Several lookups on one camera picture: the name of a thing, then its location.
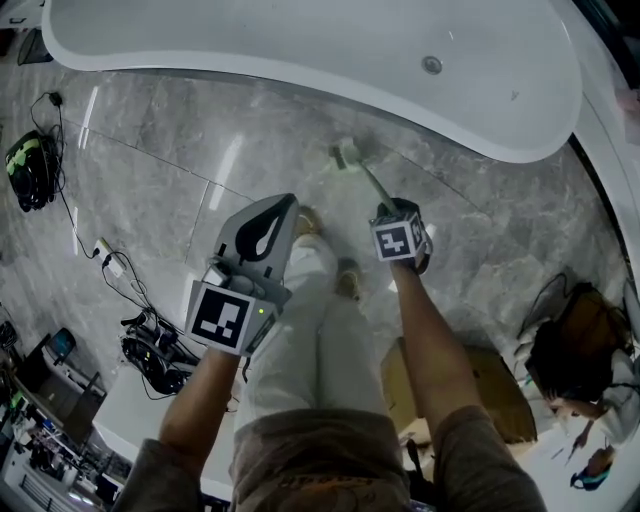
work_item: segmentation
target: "brown shirt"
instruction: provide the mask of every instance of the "brown shirt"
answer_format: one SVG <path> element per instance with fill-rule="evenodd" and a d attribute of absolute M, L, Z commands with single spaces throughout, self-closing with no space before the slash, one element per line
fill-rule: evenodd
<path fill-rule="evenodd" d="M 438 510 L 544 512 L 531 478 L 486 413 L 466 407 L 436 432 Z M 267 416 L 237 434 L 232 510 L 411 510 L 391 421 L 348 410 Z M 195 512 L 199 482 L 180 456 L 146 440 L 114 512 Z"/>

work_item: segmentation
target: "cardboard box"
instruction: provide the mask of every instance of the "cardboard box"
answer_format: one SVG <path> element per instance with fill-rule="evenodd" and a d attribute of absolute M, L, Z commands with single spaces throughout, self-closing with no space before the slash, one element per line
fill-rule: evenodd
<path fill-rule="evenodd" d="M 482 403 L 507 444 L 537 441 L 531 409 L 513 375 L 499 354 L 466 347 Z M 412 385 L 396 343 L 382 363 L 382 383 L 389 415 L 401 444 L 413 439 L 418 445 L 431 441 L 429 427 L 416 410 Z"/>

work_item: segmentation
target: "person's right arm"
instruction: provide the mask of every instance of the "person's right arm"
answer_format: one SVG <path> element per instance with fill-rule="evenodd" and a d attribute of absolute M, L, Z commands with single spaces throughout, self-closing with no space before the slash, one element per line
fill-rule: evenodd
<path fill-rule="evenodd" d="M 402 264 L 392 264 L 391 271 L 400 299 L 407 370 L 433 435 L 449 414 L 469 405 L 482 407 L 482 402 L 465 350 L 420 278 Z"/>
<path fill-rule="evenodd" d="M 405 363 L 433 439 L 439 508 L 449 512 L 543 512 L 531 477 L 507 449 L 482 406 L 462 344 L 420 278 L 392 265 Z"/>

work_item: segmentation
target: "white bathtub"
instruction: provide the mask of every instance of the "white bathtub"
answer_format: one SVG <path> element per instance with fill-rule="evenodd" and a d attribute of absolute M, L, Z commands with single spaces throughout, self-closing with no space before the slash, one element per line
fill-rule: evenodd
<path fill-rule="evenodd" d="M 569 37 L 547 0 L 50 0 L 42 27 L 70 68 L 288 82 L 509 162 L 556 151 L 582 99 Z M 439 74 L 424 70 L 428 56 Z"/>

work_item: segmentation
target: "cleaning brush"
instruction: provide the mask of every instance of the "cleaning brush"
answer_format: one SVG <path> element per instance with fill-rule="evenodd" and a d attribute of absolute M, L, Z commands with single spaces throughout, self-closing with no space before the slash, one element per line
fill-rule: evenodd
<path fill-rule="evenodd" d="M 369 178 L 369 182 L 371 182 L 373 188 L 376 189 L 380 199 L 389 212 L 392 214 L 398 212 L 398 208 L 393 204 L 393 201 L 391 200 L 391 197 L 389 197 L 389 194 L 387 194 L 387 191 L 373 173 L 362 163 L 362 156 L 360 155 L 360 151 L 356 147 L 352 138 L 349 137 L 342 139 L 339 144 L 331 146 L 329 148 L 329 155 L 335 160 L 338 169 L 341 171 L 355 169 L 364 172 L 365 176 Z"/>

